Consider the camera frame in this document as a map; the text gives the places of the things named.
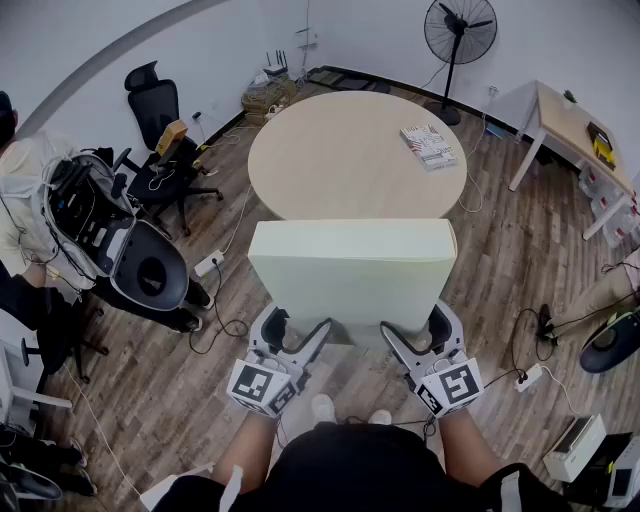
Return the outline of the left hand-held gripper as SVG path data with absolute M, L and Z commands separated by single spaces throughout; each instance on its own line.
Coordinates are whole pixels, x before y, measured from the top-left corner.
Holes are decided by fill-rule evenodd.
M 227 386 L 236 403 L 267 417 L 280 416 L 304 390 L 310 378 L 306 367 L 318 356 L 333 324 L 331 318 L 320 322 L 296 353 L 289 354 L 280 352 L 288 318 L 275 304 L 258 315 L 250 328 L 250 348 L 243 359 L 236 360 Z

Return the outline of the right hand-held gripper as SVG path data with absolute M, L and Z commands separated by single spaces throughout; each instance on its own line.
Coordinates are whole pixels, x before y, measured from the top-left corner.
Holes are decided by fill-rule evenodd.
M 464 352 L 462 323 L 447 304 L 436 302 L 426 327 L 427 351 L 415 349 L 389 322 L 380 323 L 380 333 L 406 367 L 409 390 L 441 418 L 467 407 L 484 393 L 484 385 L 476 359 Z

